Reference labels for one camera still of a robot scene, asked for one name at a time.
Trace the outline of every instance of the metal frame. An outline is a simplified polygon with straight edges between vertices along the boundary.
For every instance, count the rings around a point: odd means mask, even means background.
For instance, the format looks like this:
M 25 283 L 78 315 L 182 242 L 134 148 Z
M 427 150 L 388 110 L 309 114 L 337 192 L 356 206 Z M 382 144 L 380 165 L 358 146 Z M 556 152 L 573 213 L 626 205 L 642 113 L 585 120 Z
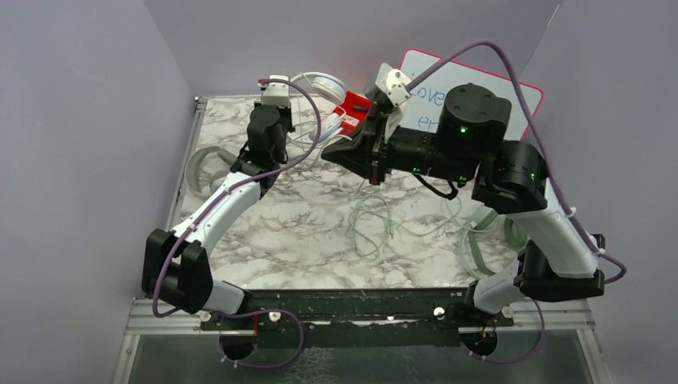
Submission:
M 198 137 L 201 132 L 203 119 L 205 117 L 207 102 L 210 98 L 195 98 L 196 110 L 193 117 L 193 124 L 190 129 L 189 142 L 186 147 L 181 171 L 177 180 L 176 199 L 170 208 L 166 221 L 166 229 L 172 227 L 178 222 L 181 214 L 181 204 L 186 191 L 186 184 L 183 170 L 190 155 L 195 151 Z M 170 308 L 169 305 L 161 304 L 160 311 Z M 530 300 L 515 302 L 511 305 L 513 309 L 514 326 L 500 327 L 498 332 L 517 332 L 517 331 L 535 331 L 541 327 L 539 314 L 536 307 Z M 604 362 L 603 354 L 593 332 L 596 323 L 593 320 L 591 310 L 586 300 L 575 302 L 560 303 L 541 303 L 544 320 L 548 330 L 576 330 L 579 336 L 581 348 L 587 362 L 593 382 L 608 384 L 612 383 L 608 368 Z M 134 359 L 138 350 L 141 336 L 151 334 L 220 334 L 220 335 L 253 335 L 252 330 L 201 330 L 200 313 L 187 314 L 179 311 L 167 318 L 155 318 L 151 310 L 151 300 L 134 299 L 130 309 L 130 316 L 125 329 L 125 336 L 122 342 L 122 348 L 118 359 L 118 364 L 114 371 L 112 383 L 124 384 L 129 382 L 134 365 Z M 459 331 L 473 332 L 480 328 L 464 327 Z

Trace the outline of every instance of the white arm segment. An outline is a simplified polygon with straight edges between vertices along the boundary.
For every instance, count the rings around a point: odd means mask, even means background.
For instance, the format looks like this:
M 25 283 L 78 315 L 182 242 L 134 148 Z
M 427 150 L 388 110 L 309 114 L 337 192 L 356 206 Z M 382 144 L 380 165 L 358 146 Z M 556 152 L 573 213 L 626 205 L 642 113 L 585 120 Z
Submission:
M 546 180 L 547 206 L 543 210 L 507 214 L 521 226 L 548 260 L 553 272 L 562 278 L 591 278 L 598 269 L 598 257 L 584 244 L 565 217 L 550 180 Z M 593 244 L 596 239 L 589 235 Z
M 547 179 L 543 210 L 507 214 L 520 225 L 539 247 L 548 264 L 562 278 L 591 278 L 598 269 L 598 257 L 584 244 L 572 223 L 565 217 L 562 206 Z M 513 280 L 518 275 L 518 260 L 514 260 L 498 274 L 478 281 L 473 293 L 476 308 L 496 314 L 512 302 L 525 297 Z
M 177 234 L 182 234 L 186 228 L 193 225 L 195 218 L 205 211 L 207 206 L 222 192 L 228 190 L 236 182 L 247 178 L 249 176 L 242 173 L 228 174 L 219 189 L 200 208 L 193 212 L 190 217 L 177 224 L 172 230 L 176 231 L 175 233 Z M 224 235 L 243 212 L 256 204 L 260 197 L 261 189 L 258 182 L 250 182 L 234 190 L 230 196 L 223 198 L 211 210 L 209 215 L 196 226 L 195 231 L 191 232 L 186 238 L 186 242 L 199 241 L 202 247 L 207 250 L 207 254 L 211 254 L 221 236 Z

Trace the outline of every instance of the marble tabletop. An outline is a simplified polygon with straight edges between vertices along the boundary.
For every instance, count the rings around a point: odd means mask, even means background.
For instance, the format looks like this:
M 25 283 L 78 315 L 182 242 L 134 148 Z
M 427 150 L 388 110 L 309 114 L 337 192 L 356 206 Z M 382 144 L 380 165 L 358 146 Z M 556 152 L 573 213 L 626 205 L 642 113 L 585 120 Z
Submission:
M 245 129 L 252 97 L 213 98 L 209 100 L 199 134 L 197 149 L 206 146 L 239 148 L 246 139 Z M 323 115 L 333 106 L 316 99 Z M 293 101 L 295 125 L 313 119 L 306 101 Z M 306 132 L 313 125 L 305 124 Z M 301 153 L 288 145 L 289 156 Z M 250 289 L 306 288 L 412 288 L 467 286 L 473 279 L 458 261 L 457 245 L 465 219 L 480 205 L 470 199 L 472 185 L 460 190 L 459 198 L 446 202 L 426 190 L 411 175 L 393 171 L 380 186 L 362 183 L 362 179 L 312 154 L 297 168 L 276 181 L 273 188 L 256 205 L 249 208 L 221 238 L 210 255 L 213 277 Z M 209 176 L 225 169 L 225 164 L 210 155 L 198 175 L 201 185 Z M 430 180 L 441 190 L 446 183 Z M 393 220 L 418 234 L 416 237 L 395 228 L 378 254 L 367 258 L 353 248 L 349 215 L 357 202 L 368 194 L 385 199 Z M 200 198 L 186 194 L 181 219 L 202 204 Z M 369 200 L 371 209 L 386 214 L 378 200 Z M 450 211 L 461 204 L 457 222 Z M 377 217 L 363 216 L 359 230 L 379 243 L 384 224 Z M 516 252 L 509 248 L 502 230 L 477 235 L 486 263 L 495 271 L 509 264 Z M 373 247 L 358 238 L 365 252 Z

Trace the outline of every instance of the purple cable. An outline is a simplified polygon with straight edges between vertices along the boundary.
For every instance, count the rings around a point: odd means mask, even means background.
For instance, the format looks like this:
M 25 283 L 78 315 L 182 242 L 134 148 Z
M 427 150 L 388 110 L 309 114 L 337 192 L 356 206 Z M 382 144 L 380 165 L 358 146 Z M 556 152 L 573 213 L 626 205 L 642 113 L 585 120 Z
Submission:
M 223 360 L 221 362 L 232 362 L 234 364 L 234 367 L 244 366 L 245 368 L 254 368 L 257 370 L 276 370 L 278 368 L 282 368 L 283 366 L 290 364 L 301 355 L 301 352 L 304 350 L 304 326 L 301 324 L 301 320 L 299 320 L 297 316 L 295 316 L 292 312 L 289 312 L 288 310 L 279 310 L 273 308 L 269 310 L 255 310 L 254 312 L 249 312 L 247 314 L 224 314 L 222 312 L 215 313 L 220 314 L 225 318 L 237 319 L 237 318 L 251 318 L 253 316 L 258 316 L 260 314 L 268 314 L 270 312 L 280 312 L 281 314 L 286 314 L 290 316 L 292 320 L 294 320 L 294 322 L 297 324 L 297 327 L 299 328 L 299 345 L 297 346 L 297 349 L 294 351 L 292 356 L 283 362 L 278 362 L 275 364 L 271 364 L 269 366 L 250 364 L 248 362 L 240 362 L 240 360 L 231 360 L 230 358 L 226 357 L 226 353 L 224 352 L 223 348 L 221 348 L 221 343 L 219 343 L 219 350 L 221 351 L 221 356 L 223 356 Z
M 280 78 L 269 78 L 266 80 L 261 80 L 262 85 L 269 84 L 271 82 L 278 82 L 281 84 L 285 84 L 287 86 L 293 87 L 295 90 L 297 90 L 300 94 L 302 94 L 307 100 L 309 100 L 309 103 L 311 105 L 311 108 L 313 108 L 313 112 L 316 115 L 316 120 L 317 120 L 317 126 L 320 127 L 322 126 L 322 117 L 320 115 L 320 111 L 317 108 L 316 103 L 313 101 L 313 98 L 311 98 L 311 95 L 306 92 L 303 88 L 298 86 L 297 84 L 294 84 L 292 82 L 289 82 L 287 80 L 282 80 Z M 320 135 L 321 135 L 321 130 L 318 129 L 316 130 L 316 136 L 313 138 L 313 142 L 311 143 L 311 147 L 308 148 L 306 152 L 304 152 L 301 156 L 293 159 L 289 164 L 286 166 L 283 166 L 281 168 L 278 168 L 277 170 L 271 170 L 270 172 L 265 172 L 263 174 L 258 174 L 256 176 L 253 176 L 251 178 L 246 178 L 245 180 L 241 180 L 240 182 L 234 183 L 232 186 L 229 187 L 228 190 L 225 190 L 221 192 L 203 211 L 201 214 L 199 214 L 195 220 L 193 221 L 193 225 L 196 226 L 198 225 L 211 211 L 212 209 L 221 202 L 226 196 L 230 195 L 231 192 L 234 190 L 240 188 L 241 186 L 244 186 L 247 183 L 250 182 L 256 182 L 259 181 L 263 178 L 268 178 L 270 176 L 275 176 L 276 174 L 280 174 L 281 172 L 285 172 L 286 170 L 292 168 L 293 166 L 296 166 L 300 162 L 303 162 L 310 154 L 313 152 L 313 150 L 316 149 L 316 146 L 318 142 L 320 141 Z M 160 289 L 162 288 L 162 282 L 165 280 L 165 276 L 167 275 L 167 270 L 170 268 L 170 263 L 172 262 L 172 258 L 174 255 L 177 253 L 177 250 L 179 249 L 179 246 L 184 242 L 184 240 L 188 237 L 188 235 L 191 232 L 191 227 L 186 228 L 183 234 L 179 236 L 177 241 L 174 243 L 172 248 L 169 250 L 169 253 L 167 254 L 167 258 L 165 259 L 165 262 L 162 264 L 162 268 L 160 269 L 160 274 L 158 274 L 158 281 L 155 283 L 155 288 L 153 289 L 153 301 L 151 305 L 151 309 L 153 310 L 153 315 L 156 318 L 164 318 L 165 316 L 169 316 L 173 314 L 174 312 L 177 312 L 179 309 L 178 308 L 173 308 L 172 310 L 168 310 L 167 312 L 160 313 L 158 311 L 158 300 L 160 299 Z
M 482 362 L 488 362 L 490 364 L 498 364 L 500 366 L 507 366 L 509 364 L 517 364 L 518 362 L 524 362 L 525 360 L 531 358 L 534 356 L 537 352 L 539 352 L 539 349 L 541 349 L 541 346 L 544 344 L 544 340 L 546 339 L 546 321 L 544 320 L 544 313 L 541 311 L 541 307 L 539 306 L 539 303 L 532 300 L 534 302 L 534 306 L 536 306 L 536 312 L 539 314 L 539 321 L 541 322 L 541 331 L 539 333 L 539 338 L 536 340 L 536 343 L 532 347 L 532 349 L 527 353 L 519 358 L 512 358 L 509 360 L 495 360 L 493 358 L 487 358 L 485 356 L 480 356 L 479 354 L 476 354 L 472 352 L 464 343 L 461 343 L 464 348 L 469 352 L 469 355 L 477 360 L 480 360 Z
M 584 229 L 584 226 L 582 226 L 581 222 L 579 219 L 574 215 L 572 212 L 572 208 L 570 208 L 570 205 L 568 204 L 567 200 L 565 200 L 565 196 L 563 194 L 563 191 L 560 189 L 560 185 L 558 185 L 558 182 L 556 181 L 556 178 L 553 176 L 553 168 L 551 167 L 552 162 L 550 157 L 548 156 L 548 153 L 546 152 L 546 146 L 544 145 L 543 140 L 541 139 L 541 135 L 539 134 L 539 131 L 536 128 L 536 123 L 534 122 L 534 119 L 532 118 L 532 114 L 530 114 L 528 103 L 525 100 L 525 96 L 523 95 L 523 91 L 520 88 L 520 83 L 518 82 L 518 76 L 516 75 L 516 71 L 513 69 L 513 66 L 511 65 L 511 62 L 509 61 L 509 57 L 506 55 L 506 53 L 495 43 L 490 42 L 488 40 L 479 40 L 476 42 L 472 42 L 468 44 L 467 46 L 461 48 L 457 52 L 449 55 L 447 58 L 441 58 L 438 60 L 435 64 L 430 66 L 427 70 L 422 72 L 419 76 L 416 76 L 407 86 L 405 86 L 405 89 L 408 92 L 412 92 L 412 89 L 414 89 L 416 86 L 421 84 L 426 78 L 428 78 L 431 74 L 442 68 L 445 64 L 448 62 L 451 62 L 459 56 L 460 54 L 463 54 L 467 50 L 470 50 L 472 48 L 475 48 L 477 46 L 488 46 L 494 50 L 495 53 L 499 56 L 501 61 L 504 63 L 504 66 L 506 67 L 506 71 L 508 72 L 508 76 L 511 79 L 511 83 L 513 84 L 513 89 L 516 91 L 516 96 L 518 97 L 518 102 L 520 103 L 520 108 L 523 110 L 523 113 L 525 115 L 525 118 L 528 120 L 528 125 L 530 127 L 530 130 L 532 131 L 532 134 L 534 134 L 534 138 L 536 139 L 536 144 L 539 146 L 539 149 L 541 150 L 542 156 L 544 156 L 544 161 L 547 164 L 548 167 L 548 172 L 551 174 L 551 185 L 553 186 L 553 192 L 556 194 L 556 198 L 558 199 L 558 202 L 560 205 L 563 207 L 563 211 L 565 212 L 565 215 L 569 217 L 570 222 L 572 223 L 572 226 L 574 226 L 576 232 L 580 235 L 580 237 L 584 240 L 584 243 L 586 246 L 594 253 L 594 254 L 599 254 L 602 258 L 605 260 L 611 262 L 612 264 L 616 265 L 619 267 L 619 273 L 616 275 L 612 276 L 611 278 L 606 278 L 605 279 L 605 284 L 610 284 L 613 282 L 616 282 L 620 280 L 622 277 L 626 275 L 626 266 L 620 262 L 619 260 L 615 259 L 612 257 L 610 254 L 603 254 L 600 252 L 598 249 L 598 246 L 591 241 L 591 238 L 588 236 L 586 233 L 586 230 Z

